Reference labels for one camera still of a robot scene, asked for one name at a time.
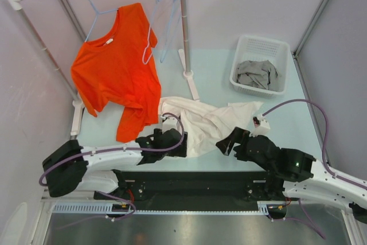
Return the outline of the white t shirt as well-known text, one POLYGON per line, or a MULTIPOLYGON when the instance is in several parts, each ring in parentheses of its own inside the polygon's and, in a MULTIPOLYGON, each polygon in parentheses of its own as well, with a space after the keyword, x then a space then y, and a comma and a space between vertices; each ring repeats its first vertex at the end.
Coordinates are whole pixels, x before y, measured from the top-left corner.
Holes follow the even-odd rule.
POLYGON ((158 111, 180 117, 188 134, 187 157, 194 158, 213 151, 216 142, 226 138, 235 127, 246 128, 262 105, 263 102, 254 101, 215 107, 171 96, 160 99, 158 111))

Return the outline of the grey t shirt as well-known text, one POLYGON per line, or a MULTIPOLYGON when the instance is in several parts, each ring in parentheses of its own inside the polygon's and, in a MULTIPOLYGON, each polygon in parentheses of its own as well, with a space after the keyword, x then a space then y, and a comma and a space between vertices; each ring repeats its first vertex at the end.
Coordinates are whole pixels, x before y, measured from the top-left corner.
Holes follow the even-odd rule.
POLYGON ((235 69, 236 83, 263 90, 278 91, 281 74, 269 61, 241 62, 235 69))

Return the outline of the blue wire hanger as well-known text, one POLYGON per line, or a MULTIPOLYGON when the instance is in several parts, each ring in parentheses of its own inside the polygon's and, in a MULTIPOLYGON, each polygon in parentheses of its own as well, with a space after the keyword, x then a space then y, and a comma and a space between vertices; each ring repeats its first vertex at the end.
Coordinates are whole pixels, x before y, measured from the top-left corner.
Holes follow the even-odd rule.
POLYGON ((175 25, 173 25, 175 16, 176 14, 178 14, 178 10, 183 11, 183 8, 179 7, 178 1, 181 1, 181 0, 171 0, 171 12, 170 12, 168 23, 165 26, 166 34, 165 34, 162 54, 159 60, 160 63, 163 63, 166 59, 168 51, 173 43, 173 38, 178 29, 178 24, 180 23, 180 20, 181 20, 181 17, 178 15, 177 22, 175 23, 175 25))

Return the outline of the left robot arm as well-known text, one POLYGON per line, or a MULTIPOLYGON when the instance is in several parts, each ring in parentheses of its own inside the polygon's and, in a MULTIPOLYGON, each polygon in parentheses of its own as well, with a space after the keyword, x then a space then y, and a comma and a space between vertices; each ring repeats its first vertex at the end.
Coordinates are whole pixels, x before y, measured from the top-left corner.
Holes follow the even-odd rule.
POLYGON ((188 134, 176 129, 155 129, 121 147, 86 147, 78 140, 65 142, 43 160, 39 183, 51 197, 62 197, 76 190, 108 193, 115 199, 127 192, 122 169, 153 164, 165 157, 187 156, 188 134))

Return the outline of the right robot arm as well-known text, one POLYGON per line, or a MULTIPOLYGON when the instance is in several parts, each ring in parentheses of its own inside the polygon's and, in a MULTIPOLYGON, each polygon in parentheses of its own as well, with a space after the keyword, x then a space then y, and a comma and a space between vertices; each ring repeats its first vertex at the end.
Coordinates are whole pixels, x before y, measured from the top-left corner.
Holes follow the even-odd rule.
POLYGON ((277 147, 264 135, 252 136, 235 127, 216 143, 223 155, 235 153, 239 161, 254 162, 268 173, 264 192, 271 200, 282 195, 317 201, 352 213, 366 223, 366 181, 339 170, 326 169, 323 162, 297 149, 277 147))

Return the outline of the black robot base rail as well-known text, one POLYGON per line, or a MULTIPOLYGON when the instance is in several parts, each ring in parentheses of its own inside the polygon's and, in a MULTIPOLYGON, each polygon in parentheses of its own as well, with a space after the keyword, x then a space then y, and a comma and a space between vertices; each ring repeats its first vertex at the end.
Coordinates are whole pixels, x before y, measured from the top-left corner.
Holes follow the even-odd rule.
POLYGON ((267 172, 121 172, 112 196, 132 199, 139 211, 254 211, 257 202, 280 202, 283 181, 267 172))

